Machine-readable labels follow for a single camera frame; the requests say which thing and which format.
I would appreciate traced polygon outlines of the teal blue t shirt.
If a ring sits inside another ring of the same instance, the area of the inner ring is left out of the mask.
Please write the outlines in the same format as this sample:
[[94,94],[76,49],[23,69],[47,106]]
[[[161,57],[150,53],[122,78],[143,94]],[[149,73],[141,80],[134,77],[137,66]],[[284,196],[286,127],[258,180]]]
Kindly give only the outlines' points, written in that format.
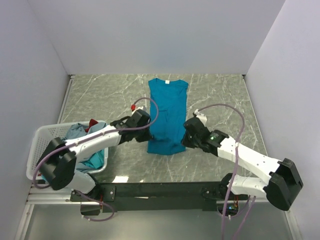
[[187,117],[187,90],[189,84],[184,80],[162,80],[154,78],[148,81],[151,120],[156,120],[149,127],[153,139],[148,141],[147,152],[157,155],[174,155],[184,152],[181,144],[185,134],[183,124]]

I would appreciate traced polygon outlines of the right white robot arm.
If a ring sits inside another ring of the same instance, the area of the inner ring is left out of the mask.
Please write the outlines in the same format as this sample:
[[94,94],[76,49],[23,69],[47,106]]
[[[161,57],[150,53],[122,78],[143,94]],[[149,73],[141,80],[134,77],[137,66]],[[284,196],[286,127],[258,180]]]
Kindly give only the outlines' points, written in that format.
[[285,158],[280,161],[263,155],[220,131],[209,131],[198,117],[184,124],[182,144],[187,148],[200,148],[206,153],[237,163],[253,173],[253,177],[228,173],[219,184],[222,198],[230,200],[235,195],[266,198],[274,207],[288,211],[299,192],[303,181],[295,163]]

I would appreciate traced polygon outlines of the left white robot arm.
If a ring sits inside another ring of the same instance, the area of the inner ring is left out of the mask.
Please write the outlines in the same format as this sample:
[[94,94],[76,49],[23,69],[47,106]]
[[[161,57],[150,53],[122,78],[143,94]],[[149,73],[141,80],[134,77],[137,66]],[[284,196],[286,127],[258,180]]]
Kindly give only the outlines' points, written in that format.
[[150,140],[150,125],[150,115],[142,109],[137,109],[125,119],[113,121],[85,136],[66,141],[56,137],[44,150],[34,173],[41,173],[49,187],[55,191],[68,187],[82,192],[88,201],[94,201],[100,195],[100,188],[90,173],[78,171],[76,165],[106,148],[131,140]]

